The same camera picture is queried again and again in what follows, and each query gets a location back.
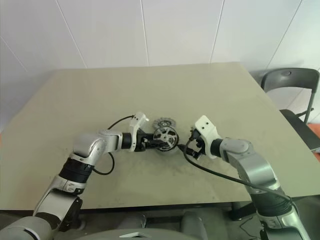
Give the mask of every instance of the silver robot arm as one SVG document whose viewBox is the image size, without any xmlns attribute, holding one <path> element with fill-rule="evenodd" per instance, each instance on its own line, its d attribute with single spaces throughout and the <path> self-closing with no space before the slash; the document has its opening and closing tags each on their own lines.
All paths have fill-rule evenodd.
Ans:
<svg viewBox="0 0 320 240">
<path fill-rule="evenodd" d="M 221 139 L 216 127 L 202 116 L 193 127 L 193 134 L 204 144 L 203 152 L 211 159 L 221 157 L 237 169 L 245 182 L 265 187 L 285 196 L 270 166 L 251 142 L 241 139 Z M 262 240 L 310 240 L 295 205 L 271 192 L 246 186 L 263 226 Z"/>
<path fill-rule="evenodd" d="M 140 130 L 147 121 L 146 115 L 138 112 L 130 121 L 127 133 L 106 129 L 97 134 L 80 135 L 61 172 L 36 205 L 33 216 L 21 218 L 2 229 L 0 239 L 51 240 L 57 231 L 67 231 L 79 223 L 82 200 L 78 195 L 84 192 L 97 161 L 103 154 L 120 149 L 139 152 L 148 148 L 148 138 L 153 134 Z"/>
</svg>

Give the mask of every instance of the table surface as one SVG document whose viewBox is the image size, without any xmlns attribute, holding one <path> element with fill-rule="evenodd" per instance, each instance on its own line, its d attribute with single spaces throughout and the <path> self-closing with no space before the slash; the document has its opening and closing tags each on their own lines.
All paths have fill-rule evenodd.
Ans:
<svg viewBox="0 0 320 240">
<path fill-rule="evenodd" d="M 249 140 L 285 192 L 320 194 L 320 164 L 269 97 L 238 63 L 60 70 L 2 133 L 0 209 L 31 210 L 68 158 L 74 138 L 142 111 L 176 120 L 180 141 L 207 115 L 222 137 Z M 129 121 L 114 127 L 126 132 Z M 245 188 L 191 166 L 182 153 L 116 152 L 111 175 L 92 173 L 84 209 L 247 201 Z M 220 158 L 198 163 L 236 177 Z M 96 168 L 108 171 L 106 154 Z"/>
</svg>

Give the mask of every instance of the chair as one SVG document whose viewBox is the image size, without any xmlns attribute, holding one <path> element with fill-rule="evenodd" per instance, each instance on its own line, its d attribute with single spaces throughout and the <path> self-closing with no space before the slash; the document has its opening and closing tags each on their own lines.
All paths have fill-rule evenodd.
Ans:
<svg viewBox="0 0 320 240">
<path fill-rule="evenodd" d="M 309 68 L 280 68 L 272 70 L 263 76 L 261 82 L 261 87 L 266 93 L 270 90 L 284 87 L 311 89 L 311 97 L 306 111 L 294 114 L 288 109 L 282 109 L 280 112 L 312 151 L 320 148 L 320 139 L 307 126 L 310 112 L 314 110 L 312 104 L 318 82 L 319 72 Z M 303 115 L 305 115 L 304 122 L 299 119 Z"/>
</svg>

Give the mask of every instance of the white wall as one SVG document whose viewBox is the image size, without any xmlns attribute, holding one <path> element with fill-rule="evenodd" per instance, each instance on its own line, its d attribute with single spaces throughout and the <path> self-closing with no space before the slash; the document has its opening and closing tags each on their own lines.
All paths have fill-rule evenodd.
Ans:
<svg viewBox="0 0 320 240">
<path fill-rule="evenodd" d="M 0 0 L 0 131 L 57 69 L 239 61 L 320 68 L 319 0 Z M 303 111 L 309 92 L 269 93 Z M 320 94 L 310 120 L 320 123 Z"/>
</svg>

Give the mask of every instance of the black wire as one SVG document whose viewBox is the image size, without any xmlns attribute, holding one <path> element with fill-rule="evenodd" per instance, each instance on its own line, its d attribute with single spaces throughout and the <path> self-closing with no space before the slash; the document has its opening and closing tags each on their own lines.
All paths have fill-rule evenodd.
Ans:
<svg viewBox="0 0 320 240">
<path fill-rule="evenodd" d="M 241 224 L 239 225 L 239 228 L 240 228 L 242 231 L 244 231 L 249 237 L 251 237 L 250 240 L 260 239 L 260 237 L 251 235 L 247 230 L 245 230 L 245 229 L 243 228 L 243 225 L 245 225 L 245 224 L 246 224 L 247 222 L 249 222 L 251 219 L 253 219 L 253 216 L 250 217 L 250 218 L 248 218 L 247 220 L 245 220 L 243 223 L 241 223 Z"/>
<path fill-rule="evenodd" d="M 190 143 L 191 143 L 191 140 L 189 139 L 188 142 L 186 143 L 186 145 L 184 146 L 183 156 L 190 164 L 192 164 L 193 166 L 197 167 L 198 169 L 201 169 L 201 170 L 203 170 L 203 171 L 205 171 L 207 173 L 216 175 L 216 176 L 218 176 L 220 178 L 228 179 L 230 181 L 233 181 L 233 182 L 236 182 L 236 183 L 239 183 L 239 184 L 243 184 L 243 185 L 246 185 L 246 186 L 254 188 L 254 189 L 260 189 L 262 191 L 277 195 L 278 197 L 283 198 L 283 199 L 289 201 L 290 203 L 292 203 L 292 199 L 289 196 L 283 195 L 281 193 L 278 193 L 278 192 L 276 192 L 274 190 L 271 190 L 269 188 L 266 188 L 264 186 L 255 185 L 255 184 L 252 184 L 252 183 L 247 182 L 247 181 L 242 181 L 242 180 L 234 178 L 232 176 L 224 175 L 224 174 L 222 174 L 220 172 L 213 171 L 213 170 L 210 170 L 210 169 L 208 169 L 208 168 L 206 168 L 204 166 L 196 164 L 195 162 L 191 161 L 191 159 L 187 156 L 187 148 L 188 148 Z"/>
<path fill-rule="evenodd" d="M 132 119 L 134 117 L 134 115 L 130 115 L 130 116 L 126 116 L 126 117 L 123 117 L 121 119 L 119 119 L 118 121 L 116 121 L 115 123 L 113 123 L 110 127 L 108 127 L 107 129 L 110 130 L 111 128 L 113 128 L 116 124 L 120 123 L 121 121 L 123 120 L 126 120 L 126 119 Z M 108 152 L 108 154 L 110 155 L 111 159 L 112 159 L 112 167 L 110 169 L 110 171 L 108 172 L 101 172 L 101 171 L 98 171 L 95 167 L 92 169 L 96 174 L 99 174 L 99 175 L 109 175 L 110 173 L 113 172 L 113 170 L 115 169 L 115 158 L 114 156 L 112 155 L 111 152 Z"/>
</svg>

